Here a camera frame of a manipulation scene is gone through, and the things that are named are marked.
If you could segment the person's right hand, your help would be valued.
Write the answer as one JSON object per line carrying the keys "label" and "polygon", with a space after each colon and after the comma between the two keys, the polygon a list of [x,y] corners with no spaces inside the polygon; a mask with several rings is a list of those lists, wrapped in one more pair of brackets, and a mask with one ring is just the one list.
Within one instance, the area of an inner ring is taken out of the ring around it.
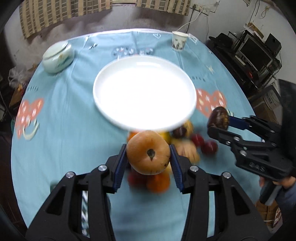
{"label": "person's right hand", "polygon": [[[283,180],[279,182],[274,182],[275,185],[283,186],[284,188],[288,189],[295,184],[295,177],[285,177]],[[259,178],[259,186],[263,187],[265,184],[265,179],[263,177]]]}

